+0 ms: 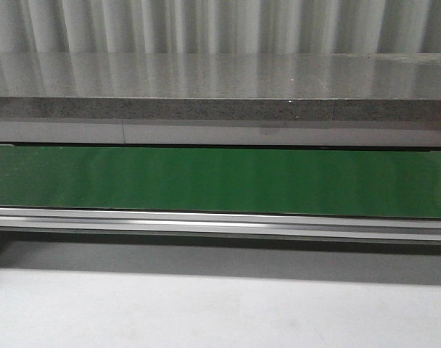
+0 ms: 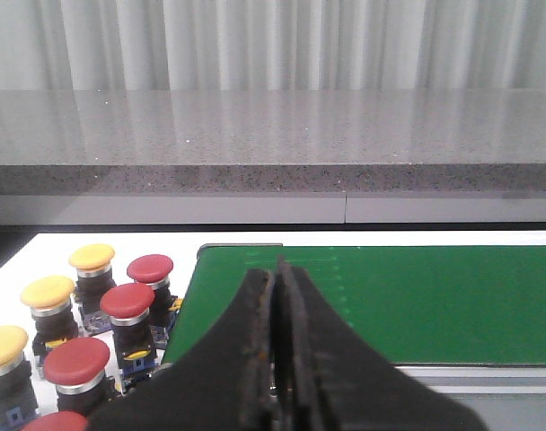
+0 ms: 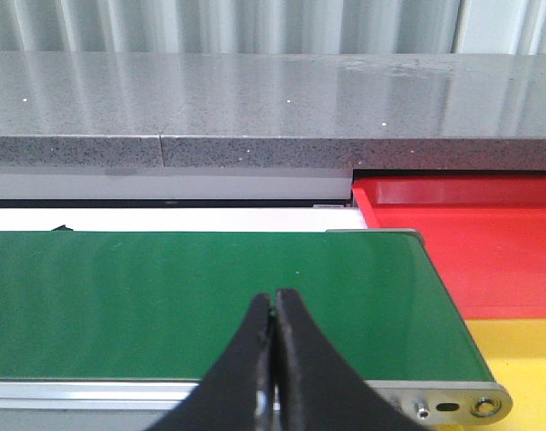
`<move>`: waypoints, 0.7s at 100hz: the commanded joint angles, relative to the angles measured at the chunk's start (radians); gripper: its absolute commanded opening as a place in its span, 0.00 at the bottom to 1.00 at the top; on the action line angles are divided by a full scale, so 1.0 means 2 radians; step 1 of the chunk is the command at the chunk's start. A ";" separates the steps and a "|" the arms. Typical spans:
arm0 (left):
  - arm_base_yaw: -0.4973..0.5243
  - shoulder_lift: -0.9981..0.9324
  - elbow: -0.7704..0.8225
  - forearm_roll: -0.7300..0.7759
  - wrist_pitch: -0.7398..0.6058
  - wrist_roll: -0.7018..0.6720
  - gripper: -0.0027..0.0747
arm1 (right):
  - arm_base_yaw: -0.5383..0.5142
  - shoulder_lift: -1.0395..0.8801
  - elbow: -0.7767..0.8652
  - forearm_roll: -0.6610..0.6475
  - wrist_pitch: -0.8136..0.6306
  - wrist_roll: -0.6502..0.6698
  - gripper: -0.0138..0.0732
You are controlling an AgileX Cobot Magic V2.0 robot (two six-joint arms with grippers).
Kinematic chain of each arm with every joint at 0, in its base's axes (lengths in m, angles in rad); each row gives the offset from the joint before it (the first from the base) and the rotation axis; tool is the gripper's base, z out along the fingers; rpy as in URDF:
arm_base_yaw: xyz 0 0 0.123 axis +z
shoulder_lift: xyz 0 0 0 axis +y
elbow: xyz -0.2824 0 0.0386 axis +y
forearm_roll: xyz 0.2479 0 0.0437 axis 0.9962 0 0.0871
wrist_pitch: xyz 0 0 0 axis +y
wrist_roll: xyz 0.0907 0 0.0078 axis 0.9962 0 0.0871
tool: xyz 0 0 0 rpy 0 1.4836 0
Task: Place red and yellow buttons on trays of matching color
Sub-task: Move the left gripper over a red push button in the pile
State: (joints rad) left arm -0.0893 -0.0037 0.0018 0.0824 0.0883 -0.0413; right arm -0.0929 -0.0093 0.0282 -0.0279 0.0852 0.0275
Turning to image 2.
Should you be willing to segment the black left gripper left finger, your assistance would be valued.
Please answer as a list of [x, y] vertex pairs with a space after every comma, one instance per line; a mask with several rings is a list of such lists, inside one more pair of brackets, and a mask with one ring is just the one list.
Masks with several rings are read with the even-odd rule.
[[91, 430], [270, 430], [274, 278], [249, 270], [207, 333], [179, 360], [92, 414]]

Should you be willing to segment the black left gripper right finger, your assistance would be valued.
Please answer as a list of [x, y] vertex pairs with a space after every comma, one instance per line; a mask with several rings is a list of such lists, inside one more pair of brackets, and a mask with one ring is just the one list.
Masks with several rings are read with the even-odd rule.
[[304, 268], [277, 261], [277, 393], [287, 430], [484, 430], [470, 408], [407, 376], [335, 312]]

